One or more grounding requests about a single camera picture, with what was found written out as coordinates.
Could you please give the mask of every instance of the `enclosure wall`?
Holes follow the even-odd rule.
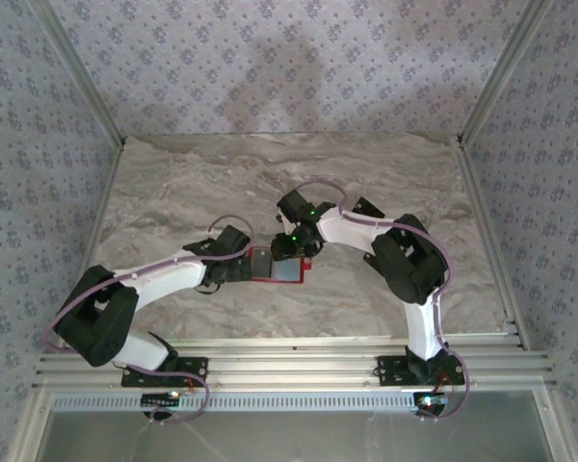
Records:
[[[578,430],[578,0],[555,2],[470,151]]]
[[[457,133],[525,5],[52,3],[126,135]]]
[[[0,1],[0,460],[114,154],[26,2]]]

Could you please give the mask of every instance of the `smartphone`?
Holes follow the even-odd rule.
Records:
[[[304,282],[304,271],[310,270],[310,264],[303,258],[275,262],[268,247],[253,247],[249,256],[252,281],[301,284]]]

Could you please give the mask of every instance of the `black bracket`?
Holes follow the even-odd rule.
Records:
[[[170,393],[153,393],[143,395],[142,399],[140,400],[140,406],[142,407],[150,407],[152,408],[151,411],[144,411],[144,415],[146,417],[153,418],[156,422],[161,422],[165,419],[168,419],[173,415],[171,411],[164,411],[164,410],[157,410],[152,415],[152,412],[158,408],[168,409],[170,407],[176,407],[180,405],[180,397],[175,397],[173,394]]]
[[[201,285],[205,287],[216,286],[213,291],[197,291],[197,289],[196,291],[200,294],[211,295],[225,282],[250,281],[250,257],[246,255],[220,262],[205,259],[206,256],[218,257],[236,253],[249,242],[249,236],[228,224],[216,240],[208,238],[198,243],[184,245],[182,249],[203,257],[201,262],[206,266],[206,269]]]
[[[203,380],[208,375],[208,358],[205,357],[177,357],[173,372],[189,372]],[[159,377],[140,373],[126,367],[122,374],[122,387],[124,388],[198,388],[201,384],[196,380],[186,377],[169,376]]]
[[[370,217],[370,218],[385,218],[385,214],[381,210],[379,210],[377,207],[375,207],[365,197],[361,197],[357,201],[352,212],[354,214],[360,214],[360,215],[364,215],[365,217]],[[370,265],[372,268],[374,268],[376,272],[381,274],[381,269],[379,268],[379,265],[377,263],[377,259],[375,258],[375,255],[373,255],[372,253],[366,252],[366,253],[364,253],[363,260],[368,265]]]
[[[447,375],[450,385],[464,385],[464,371],[460,361],[441,350],[434,358],[424,361],[407,347],[403,356],[379,356],[373,375],[379,378],[382,387],[393,386],[436,386],[441,377]]]

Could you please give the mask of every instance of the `metal strip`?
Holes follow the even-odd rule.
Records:
[[[100,203],[98,204],[98,208],[96,210],[96,217],[94,217],[94,224],[92,225],[92,231],[86,244],[86,251],[84,252],[81,267],[79,269],[79,274],[77,276],[78,280],[84,274],[84,271],[86,271],[90,267],[90,264],[92,262],[94,248],[96,247],[96,243],[98,242],[101,224],[103,222],[103,219],[105,218],[105,211],[107,210],[107,203],[109,202],[109,194],[112,190],[114,179],[116,178],[116,172],[118,171],[118,164],[120,158],[122,157],[122,151],[123,146],[120,145],[117,148],[116,153],[114,154],[114,160],[112,161],[112,166],[111,169],[109,170],[109,177],[107,178],[107,183],[105,183],[103,195],[100,198]]]
[[[477,137],[552,3],[552,0],[529,0],[527,3],[497,64],[460,130],[463,148],[470,147]]]
[[[499,343],[507,338],[515,343]],[[543,385],[544,377],[554,384],[547,354],[523,351],[516,336],[458,335],[448,340],[465,357],[475,390],[534,390]],[[213,391],[340,392],[380,391],[379,379],[373,375],[375,358],[404,354],[405,342],[385,337],[229,339],[191,340],[184,342],[188,346],[175,346],[180,355],[203,354],[210,359],[207,381]],[[121,393],[121,375],[122,370],[113,365],[93,369],[78,355],[45,355],[34,386],[56,392]],[[391,392],[428,389],[385,387]]]
[[[529,340],[529,333],[524,324],[522,314],[518,309],[518,302],[512,286],[512,280],[510,279],[510,274],[507,265],[505,264],[499,240],[494,231],[494,225],[492,224],[492,219],[490,218],[490,213],[486,206],[484,193],[482,192],[482,188],[478,182],[477,172],[465,149],[459,150],[459,158],[460,171],[464,183],[467,186],[467,192],[469,194],[469,199],[471,200],[473,213],[478,223],[480,235],[482,236],[482,242],[486,247],[486,255],[490,262],[492,273],[494,274],[497,292],[502,298],[503,307],[507,315],[512,317],[514,320],[515,328],[522,345],[524,345],[526,349],[530,349],[531,342]]]
[[[75,47],[70,42],[68,34],[53,7],[48,0],[28,0],[28,4],[39,20],[40,26],[47,34],[49,41],[53,43],[73,83],[81,92],[101,130],[111,144],[121,146],[122,139],[118,126],[100,94],[98,94],[90,74],[77,54]]]
[[[53,394],[44,391],[34,392],[28,398],[10,444],[7,462],[37,460],[52,400]]]
[[[54,412],[149,411],[142,407],[142,394],[59,393]],[[180,398],[174,411],[197,411],[203,395]],[[294,393],[212,393],[206,412],[317,412],[317,411],[410,411],[415,409],[412,393],[402,392],[294,392]]]
[[[578,440],[571,428],[561,392],[537,389],[533,394],[553,460],[578,462]]]

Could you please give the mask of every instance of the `gray marble board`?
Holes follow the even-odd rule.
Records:
[[[418,216],[452,254],[457,278],[443,297],[449,333],[500,331],[505,312],[462,183],[457,148],[411,134],[187,135],[128,139],[92,260],[130,268],[206,237],[216,217],[250,220],[256,243],[281,232],[276,203],[314,177],[337,182],[350,204],[364,195],[388,217]],[[317,203],[338,193],[309,187]],[[303,285],[225,284],[148,305],[134,325],[165,338],[391,335],[405,337],[404,308],[351,248],[328,245]]]

